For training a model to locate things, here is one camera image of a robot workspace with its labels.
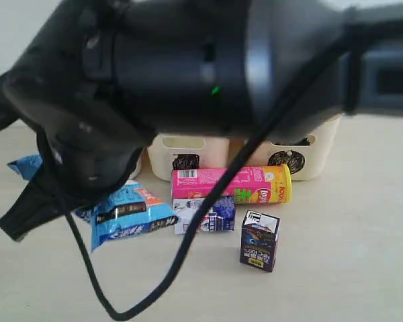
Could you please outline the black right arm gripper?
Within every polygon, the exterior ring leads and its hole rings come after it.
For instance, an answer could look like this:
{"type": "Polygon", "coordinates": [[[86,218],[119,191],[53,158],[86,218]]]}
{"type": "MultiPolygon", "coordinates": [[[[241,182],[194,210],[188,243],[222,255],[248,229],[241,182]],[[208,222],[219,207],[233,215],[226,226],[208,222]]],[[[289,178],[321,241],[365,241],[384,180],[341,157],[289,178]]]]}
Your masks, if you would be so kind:
{"type": "Polygon", "coordinates": [[[117,20],[108,1],[61,1],[0,75],[0,131],[20,116],[37,134],[46,175],[75,199],[119,189],[155,136],[114,81],[84,71],[87,41],[117,20]]]}

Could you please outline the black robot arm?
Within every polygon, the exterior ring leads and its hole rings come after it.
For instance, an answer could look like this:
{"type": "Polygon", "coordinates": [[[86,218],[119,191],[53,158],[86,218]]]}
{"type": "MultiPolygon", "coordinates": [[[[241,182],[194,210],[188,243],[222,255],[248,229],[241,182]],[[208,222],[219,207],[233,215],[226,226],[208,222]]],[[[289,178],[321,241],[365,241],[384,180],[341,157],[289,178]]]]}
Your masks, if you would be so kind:
{"type": "Polygon", "coordinates": [[[403,3],[61,1],[0,76],[0,131],[44,161],[0,228],[98,203],[160,133],[292,142],[341,111],[403,116],[403,3]]]}

